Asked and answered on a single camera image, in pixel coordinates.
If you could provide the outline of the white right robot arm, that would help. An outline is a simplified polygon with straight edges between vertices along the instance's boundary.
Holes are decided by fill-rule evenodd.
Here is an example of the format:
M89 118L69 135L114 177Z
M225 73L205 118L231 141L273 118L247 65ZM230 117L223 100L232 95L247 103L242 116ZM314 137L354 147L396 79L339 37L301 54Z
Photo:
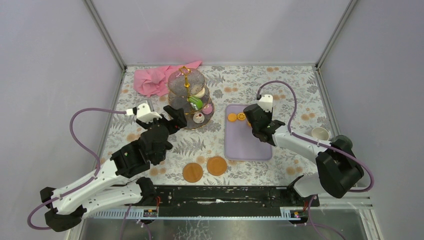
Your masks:
M342 198L364 176L360 164L352 158L351 144L344 139L319 142L308 135L289 131L287 125L272 119L258 104L247 106L243 113L252 126L252 134L261 142L292 151L317 167L317 173L296 178L289 184L287 201L301 205L308 197L327 193Z

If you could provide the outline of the grey speckled cake ball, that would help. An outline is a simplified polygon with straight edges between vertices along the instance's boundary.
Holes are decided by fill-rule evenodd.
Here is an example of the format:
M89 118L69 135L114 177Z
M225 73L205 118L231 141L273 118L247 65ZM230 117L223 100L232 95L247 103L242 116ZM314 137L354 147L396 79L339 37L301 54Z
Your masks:
M192 120L196 124L201 124L205 121L205 116L202 112L197 112L193 115Z

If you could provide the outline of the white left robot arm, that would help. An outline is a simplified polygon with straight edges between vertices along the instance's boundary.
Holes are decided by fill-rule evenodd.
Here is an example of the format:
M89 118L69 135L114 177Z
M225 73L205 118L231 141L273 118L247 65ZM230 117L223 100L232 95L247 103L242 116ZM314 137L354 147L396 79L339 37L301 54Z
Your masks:
M111 207L148 206L154 202L157 194L152 180L141 177L131 181L131 178L163 162L167 151L173 148L169 136L187 127L182 108L166 105L163 110L170 119L151 110L147 103L120 111L121 115L134 116L145 130L139 138L114 152L105 162L97 157L95 169L75 182L40 191L41 205L48 209L44 214L46 230L63 232L91 214Z

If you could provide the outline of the pink sugared cake ball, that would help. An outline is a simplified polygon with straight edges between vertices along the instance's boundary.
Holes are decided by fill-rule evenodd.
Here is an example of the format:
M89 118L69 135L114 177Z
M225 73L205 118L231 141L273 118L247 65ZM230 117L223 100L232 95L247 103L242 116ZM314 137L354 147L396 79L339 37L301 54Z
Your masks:
M208 103L203 109L202 113L204 115L210 115L214 111L213 105L211 103Z

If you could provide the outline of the three-tier glass cake stand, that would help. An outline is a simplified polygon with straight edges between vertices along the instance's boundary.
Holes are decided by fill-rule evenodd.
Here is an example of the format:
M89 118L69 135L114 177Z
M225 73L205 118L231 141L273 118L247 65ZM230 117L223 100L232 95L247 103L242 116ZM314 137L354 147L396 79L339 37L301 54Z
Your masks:
M185 66L178 69L178 71L172 73L168 78L167 87L168 103L174 109L183 108L185 118L187 120L187 129L193 130L205 126L214 115L214 104L211 99L211 92L207 86L207 78L196 68L187 68ZM205 95L200 98L203 102L203 108L207 104L212 104L213 112L205 116L203 123L197 124L193 121L193 115L201 112L201 110L194 110L188 98L197 94L202 88L205 88Z

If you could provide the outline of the green striped cake piece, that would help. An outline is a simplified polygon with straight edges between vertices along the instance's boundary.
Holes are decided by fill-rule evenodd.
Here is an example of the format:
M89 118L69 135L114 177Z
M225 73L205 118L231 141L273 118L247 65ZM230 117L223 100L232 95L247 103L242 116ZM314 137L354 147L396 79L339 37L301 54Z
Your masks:
M202 100L196 96L190 96L187 101L195 111L201 110L204 106Z

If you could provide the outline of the white glazed donut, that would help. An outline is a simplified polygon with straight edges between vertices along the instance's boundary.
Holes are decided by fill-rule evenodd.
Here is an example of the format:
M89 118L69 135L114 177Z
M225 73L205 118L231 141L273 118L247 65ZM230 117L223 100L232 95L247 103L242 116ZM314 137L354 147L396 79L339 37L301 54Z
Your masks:
M193 95L196 98L203 98L206 93L206 89L203 87L197 94Z

